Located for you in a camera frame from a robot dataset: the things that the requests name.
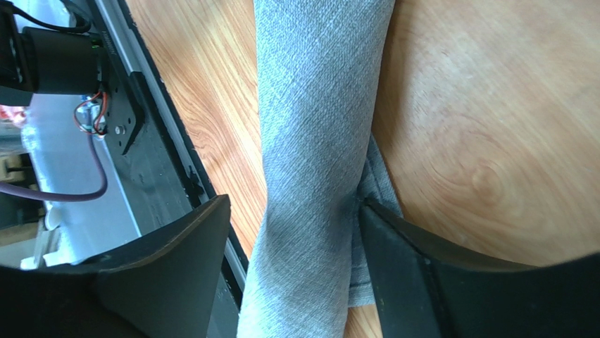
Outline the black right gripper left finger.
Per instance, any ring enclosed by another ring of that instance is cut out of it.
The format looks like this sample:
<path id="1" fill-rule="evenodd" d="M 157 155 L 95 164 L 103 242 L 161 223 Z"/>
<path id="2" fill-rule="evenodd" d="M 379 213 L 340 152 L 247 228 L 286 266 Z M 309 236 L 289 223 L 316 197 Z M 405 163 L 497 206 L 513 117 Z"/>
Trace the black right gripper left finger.
<path id="1" fill-rule="evenodd" d="M 1 268 L 2 337 L 205 337 L 230 199 L 71 265 Z"/>

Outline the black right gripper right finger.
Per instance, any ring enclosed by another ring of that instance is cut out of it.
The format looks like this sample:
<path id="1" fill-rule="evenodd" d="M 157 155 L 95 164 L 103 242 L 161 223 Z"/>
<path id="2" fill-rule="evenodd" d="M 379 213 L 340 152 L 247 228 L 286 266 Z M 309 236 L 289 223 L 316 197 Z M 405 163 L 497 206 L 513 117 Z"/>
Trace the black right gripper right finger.
<path id="1" fill-rule="evenodd" d="M 599 255 L 543 268 L 494 258 L 367 199 L 359 225 L 386 337 L 598 337 Z"/>

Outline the light grey cloth napkin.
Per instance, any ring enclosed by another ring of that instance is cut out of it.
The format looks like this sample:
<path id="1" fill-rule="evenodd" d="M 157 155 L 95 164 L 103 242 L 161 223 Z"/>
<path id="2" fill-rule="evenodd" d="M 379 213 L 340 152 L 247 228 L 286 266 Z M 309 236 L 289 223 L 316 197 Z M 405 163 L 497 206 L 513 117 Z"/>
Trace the light grey cloth napkin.
<path id="1" fill-rule="evenodd" d="M 239 337 L 342 337 L 374 302 L 360 202 L 399 202 L 371 127 L 393 1 L 256 1 L 267 202 Z"/>

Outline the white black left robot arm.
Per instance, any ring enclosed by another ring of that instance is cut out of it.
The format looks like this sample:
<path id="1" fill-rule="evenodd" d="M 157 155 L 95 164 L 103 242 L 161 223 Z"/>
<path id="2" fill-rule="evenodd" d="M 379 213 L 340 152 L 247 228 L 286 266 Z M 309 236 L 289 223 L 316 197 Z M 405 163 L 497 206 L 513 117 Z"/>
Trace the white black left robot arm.
<path id="1" fill-rule="evenodd" d="M 108 56 L 91 34 L 92 19 L 63 1 L 74 25 L 43 22 L 11 1 L 1 2 L 1 104 L 29 106 L 34 94 L 79 95 L 101 91 Z"/>

